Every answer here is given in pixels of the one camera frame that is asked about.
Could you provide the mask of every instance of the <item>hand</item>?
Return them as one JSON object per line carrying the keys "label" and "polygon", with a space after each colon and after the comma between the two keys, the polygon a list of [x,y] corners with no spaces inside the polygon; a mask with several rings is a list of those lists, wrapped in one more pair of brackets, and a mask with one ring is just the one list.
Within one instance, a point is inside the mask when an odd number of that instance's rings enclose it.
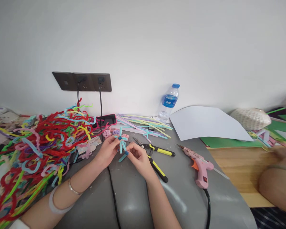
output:
{"label": "hand", "polygon": [[146,181],[151,181],[155,178],[158,179],[149,162],[145,149],[132,142],[126,147],[126,150],[129,152],[127,157]]}
{"label": "hand", "polygon": [[103,145],[98,154],[95,156],[95,160],[99,161],[99,164],[103,169],[109,166],[114,156],[117,154],[116,146],[121,142],[121,140],[119,140],[119,138],[114,138],[114,136],[118,135],[112,135],[107,138],[103,142]]}

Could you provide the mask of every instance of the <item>wall socket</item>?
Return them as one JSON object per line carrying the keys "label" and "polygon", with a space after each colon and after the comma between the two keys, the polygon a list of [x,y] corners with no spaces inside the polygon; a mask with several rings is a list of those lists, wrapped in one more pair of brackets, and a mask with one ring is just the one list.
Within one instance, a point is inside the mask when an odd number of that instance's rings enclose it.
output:
{"label": "wall socket", "polygon": [[110,74],[107,73],[70,73],[52,72],[63,91],[101,91],[111,92]]}

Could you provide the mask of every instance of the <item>person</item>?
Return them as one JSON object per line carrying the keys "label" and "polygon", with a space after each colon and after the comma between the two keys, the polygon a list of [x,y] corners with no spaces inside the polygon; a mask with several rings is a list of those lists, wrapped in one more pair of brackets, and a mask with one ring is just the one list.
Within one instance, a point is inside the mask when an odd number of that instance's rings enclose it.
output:
{"label": "person", "polygon": [[261,174],[258,190],[275,207],[251,208],[258,228],[286,228],[286,147],[273,152],[280,161]]}
{"label": "person", "polygon": [[269,166],[259,178],[259,192],[273,205],[286,212],[286,147],[274,150],[280,159]]}
{"label": "person", "polygon": [[[107,138],[95,158],[74,174],[70,179],[56,187],[51,193],[34,204],[21,219],[16,220],[12,229],[54,228],[65,213],[73,206],[96,177],[104,170],[117,154],[121,138],[114,135]],[[155,173],[145,149],[134,142],[126,148],[125,154],[138,172],[145,178],[150,210],[154,227],[181,228],[168,201],[164,189]]]}

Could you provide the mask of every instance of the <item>bracelet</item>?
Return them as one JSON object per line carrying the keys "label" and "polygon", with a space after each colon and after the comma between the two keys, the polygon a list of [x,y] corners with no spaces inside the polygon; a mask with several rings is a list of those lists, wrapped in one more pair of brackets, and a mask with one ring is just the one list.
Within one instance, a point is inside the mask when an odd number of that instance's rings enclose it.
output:
{"label": "bracelet", "polygon": [[65,214],[74,206],[74,204],[72,204],[70,207],[68,207],[66,209],[58,209],[57,207],[55,207],[55,205],[53,203],[53,196],[54,196],[54,193],[55,193],[57,188],[58,188],[58,186],[56,186],[53,189],[53,191],[51,192],[51,195],[49,197],[49,207],[54,214]]}
{"label": "bracelet", "polygon": [[71,178],[69,179],[69,188],[70,188],[70,190],[71,190],[72,192],[74,192],[75,194],[77,194],[77,195],[82,194],[82,192],[77,192],[77,191],[75,191],[75,190],[72,188],[71,183],[70,183],[70,180],[71,180]]}

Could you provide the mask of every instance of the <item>water bottle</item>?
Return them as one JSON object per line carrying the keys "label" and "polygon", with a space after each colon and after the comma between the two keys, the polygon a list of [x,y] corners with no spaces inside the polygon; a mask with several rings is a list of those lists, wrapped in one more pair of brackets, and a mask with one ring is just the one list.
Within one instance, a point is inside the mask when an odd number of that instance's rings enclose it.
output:
{"label": "water bottle", "polygon": [[171,114],[172,109],[174,108],[179,97],[179,87],[180,84],[173,84],[172,87],[168,89],[168,91],[163,96],[156,117],[156,119],[160,122],[165,123],[168,120],[168,117]]}

